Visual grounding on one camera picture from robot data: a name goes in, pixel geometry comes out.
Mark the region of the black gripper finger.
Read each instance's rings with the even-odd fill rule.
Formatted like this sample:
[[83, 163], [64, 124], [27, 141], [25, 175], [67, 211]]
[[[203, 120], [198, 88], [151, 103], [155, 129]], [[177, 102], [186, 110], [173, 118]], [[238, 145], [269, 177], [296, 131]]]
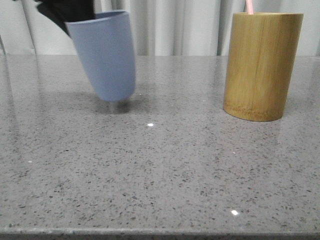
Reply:
[[36, 9], [55, 23], [67, 36], [66, 22], [81, 22], [95, 18], [94, 0], [36, 0]]

